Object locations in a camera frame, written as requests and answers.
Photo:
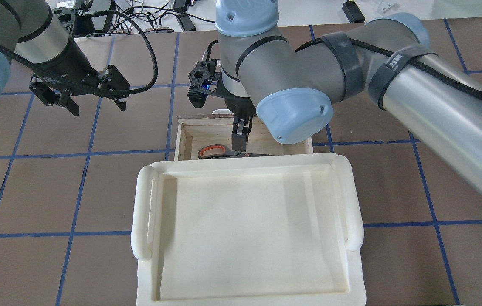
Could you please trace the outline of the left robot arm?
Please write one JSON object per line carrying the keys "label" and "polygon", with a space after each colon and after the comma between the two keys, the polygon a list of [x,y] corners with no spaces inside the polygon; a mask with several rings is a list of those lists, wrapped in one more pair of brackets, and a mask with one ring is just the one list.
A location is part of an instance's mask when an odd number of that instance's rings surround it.
{"label": "left robot arm", "polygon": [[33,64],[29,89],[45,105],[58,106],[73,116],[79,106],[73,96],[90,94],[89,86],[105,90],[104,97],[126,110],[129,83],[113,65],[94,69],[74,38],[94,29],[78,9],[86,11],[84,0],[74,6],[53,8],[44,0],[0,0],[0,95],[11,75],[12,58],[7,51]]}

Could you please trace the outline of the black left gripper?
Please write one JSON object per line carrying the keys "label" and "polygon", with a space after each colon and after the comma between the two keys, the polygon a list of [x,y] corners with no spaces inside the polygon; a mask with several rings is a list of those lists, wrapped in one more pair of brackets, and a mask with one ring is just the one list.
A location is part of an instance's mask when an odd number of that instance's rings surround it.
{"label": "black left gripper", "polygon": [[29,89],[45,105],[60,105],[73,116],[79,116],[80,108],[72,96],[92,94],[112,99],[119,110],[127,107],[130,84],[114,65],[102,70],[93,68],[87,56],[75,42],[70,42],[55,58],[36,64],[45,73],[31,76]]}

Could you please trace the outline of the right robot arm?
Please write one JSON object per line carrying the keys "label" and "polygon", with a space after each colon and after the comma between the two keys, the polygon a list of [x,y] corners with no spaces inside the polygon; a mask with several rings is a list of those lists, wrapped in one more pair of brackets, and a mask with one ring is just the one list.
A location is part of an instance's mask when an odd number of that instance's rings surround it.
{"label": "right robot arm", "polygon": [[226,89],[248,98],[273,138],[322,130],[334,103],[366,92],[482,195],[482,85],[430,50],[414,15],[398,13],[293,50],[277,0],[218,0]]}

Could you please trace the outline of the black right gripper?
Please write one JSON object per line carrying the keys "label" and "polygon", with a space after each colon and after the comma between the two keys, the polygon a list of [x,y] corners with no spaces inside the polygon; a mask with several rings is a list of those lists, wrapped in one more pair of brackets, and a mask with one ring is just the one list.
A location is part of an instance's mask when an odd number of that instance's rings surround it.
{"label": "black right gripper", "polygon": [[231,149],[233,151],[246,152],[247,135],[252,130],[256,107],[249,98],[225,99],[225,105],[234,115]]}

